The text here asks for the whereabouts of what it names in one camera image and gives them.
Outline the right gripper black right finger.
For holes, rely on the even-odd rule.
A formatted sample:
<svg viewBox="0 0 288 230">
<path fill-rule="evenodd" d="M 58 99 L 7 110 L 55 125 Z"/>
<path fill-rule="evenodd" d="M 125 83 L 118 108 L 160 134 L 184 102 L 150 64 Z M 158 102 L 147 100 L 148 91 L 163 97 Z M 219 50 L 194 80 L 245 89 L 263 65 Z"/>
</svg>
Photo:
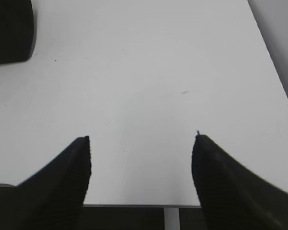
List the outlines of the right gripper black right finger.
<svg viewBox="0 0 288 230">
<path fill-rule="evenodd" d="M 288 193 L 197 133 L 192 179 L 209 230 L 288 230 Z"/>
</svg>

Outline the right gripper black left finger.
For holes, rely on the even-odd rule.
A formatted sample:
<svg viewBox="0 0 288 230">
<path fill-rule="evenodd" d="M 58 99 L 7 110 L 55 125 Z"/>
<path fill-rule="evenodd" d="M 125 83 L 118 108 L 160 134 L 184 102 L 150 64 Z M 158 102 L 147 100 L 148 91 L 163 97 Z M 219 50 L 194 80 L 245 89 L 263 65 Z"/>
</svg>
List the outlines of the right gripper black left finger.
<svg viewBox="0 0 288 230">
<path fill-rule="evenodd" d="M 0 230 L 77 229 L 90 177 L 90 138 L 79 137 L 19 185 L 0 185 Z"/>
</svg>

